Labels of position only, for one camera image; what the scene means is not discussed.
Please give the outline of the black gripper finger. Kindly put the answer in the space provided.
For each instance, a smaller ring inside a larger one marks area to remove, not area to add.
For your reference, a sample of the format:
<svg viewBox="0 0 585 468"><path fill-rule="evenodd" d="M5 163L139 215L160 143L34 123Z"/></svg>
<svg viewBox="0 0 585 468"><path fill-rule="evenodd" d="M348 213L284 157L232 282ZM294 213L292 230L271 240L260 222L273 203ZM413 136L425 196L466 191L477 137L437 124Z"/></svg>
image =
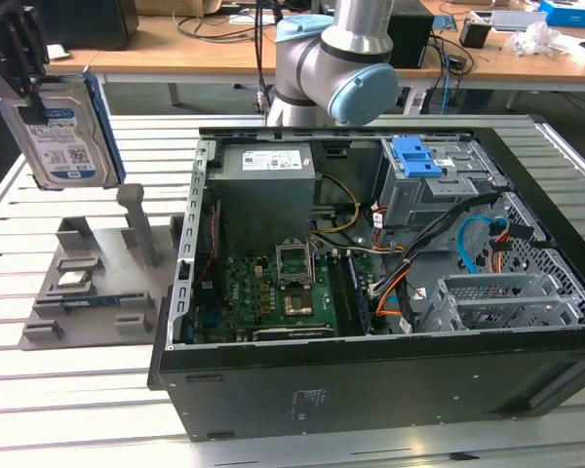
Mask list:
<svg viewBox="0 0 585 468"><path fill-rule="evenodd" d="M27 125L47 125L48 117L46 107L39 95L41 87L41 77L31 74L29 76L29 93L26 105L26 124Z"/></svg>

